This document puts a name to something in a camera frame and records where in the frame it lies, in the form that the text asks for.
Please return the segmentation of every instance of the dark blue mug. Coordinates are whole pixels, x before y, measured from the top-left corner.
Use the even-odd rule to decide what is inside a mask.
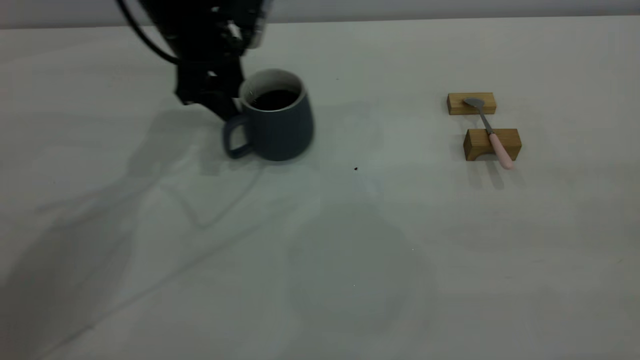
[[[232,159],[250,152],[272,161],[293,159],[304,152],[314,134],[309,96],[302,80],[278,69],[260,71],[239,90],[240,115],[223,129],[223,146]],[[231,134],[243,126],[247,143],[231,149]]]

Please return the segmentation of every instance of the wooden block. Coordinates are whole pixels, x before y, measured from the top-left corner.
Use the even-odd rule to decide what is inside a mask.
[[[493,129],[495,134],[498,135],[498,139],[507,150],[507,154],[512,160],[516,160],[520,149],[522,148],[522,142],[520,142],[520,134],[518,129]],[[465,142],[463,144],[465,148],[465,157],[467,161],[474,161],[482,154],[495,154],[491,142],[489,141],[489,135],[485,129],[469,129],[465,136]]]
[[[478,110],[476,108],[465,103],[464,100],[467,97],[477,97],[478,99],[484,100],[484,113],[495,114],[497,105],[492,92],[460,92],[447,96],[449,115],[477,114]]]

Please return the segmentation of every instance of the table surface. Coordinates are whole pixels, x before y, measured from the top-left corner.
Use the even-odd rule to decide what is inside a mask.
[[[245,72],[316,119],[288,163],[227,159],[127,28],[0,48],[2,358],[640,356],[640,17],[270,25]],[[495,94],[516,170],[449,92]]]

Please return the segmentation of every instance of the dark liquid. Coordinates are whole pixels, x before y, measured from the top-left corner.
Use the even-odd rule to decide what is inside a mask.
[[[286,108],[298,99],[298,94],[288,90],[273,90],[266,94],[258,96],[251,103],[256,109],[273,111]]]

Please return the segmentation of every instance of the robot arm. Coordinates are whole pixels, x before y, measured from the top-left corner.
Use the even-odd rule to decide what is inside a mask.
[[[124,0],[116,1],[142,41],[176,64],[175,93],[183,104],[202,104],[224,121],[237,115],[232,98],[244,80],[240,57],[259,45],[271,0],[139,0],[176,57],[156,47]]]

